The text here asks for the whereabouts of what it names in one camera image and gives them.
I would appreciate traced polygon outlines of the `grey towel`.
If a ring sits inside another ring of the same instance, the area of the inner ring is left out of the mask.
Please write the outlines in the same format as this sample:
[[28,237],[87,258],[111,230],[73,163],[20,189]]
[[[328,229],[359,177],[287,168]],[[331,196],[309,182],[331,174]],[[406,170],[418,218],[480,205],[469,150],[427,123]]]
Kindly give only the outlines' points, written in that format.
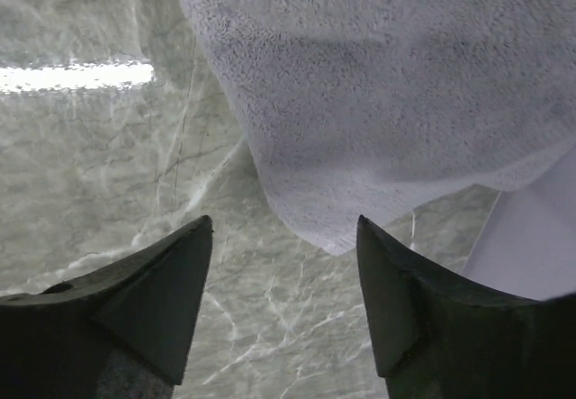
[[575,0],[179,0],[267,202],[332,255],[575,143]]

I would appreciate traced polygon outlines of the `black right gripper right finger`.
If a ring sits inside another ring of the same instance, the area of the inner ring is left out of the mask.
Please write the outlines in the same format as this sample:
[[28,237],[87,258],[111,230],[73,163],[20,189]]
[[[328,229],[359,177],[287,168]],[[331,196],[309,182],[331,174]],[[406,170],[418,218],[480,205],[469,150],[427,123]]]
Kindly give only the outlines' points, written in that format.
[[574,295],[537,301],[483,286],[365,217],[356,255],[376,371],[389,397],[574,397]]

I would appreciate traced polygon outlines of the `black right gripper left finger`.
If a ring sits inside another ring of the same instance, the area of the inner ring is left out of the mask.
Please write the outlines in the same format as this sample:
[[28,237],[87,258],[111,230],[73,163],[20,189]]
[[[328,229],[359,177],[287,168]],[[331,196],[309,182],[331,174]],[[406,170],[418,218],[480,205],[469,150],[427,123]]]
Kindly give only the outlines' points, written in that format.
[[1,300],[4,398],[169,398],[184,380],[212,219],[38,294]]

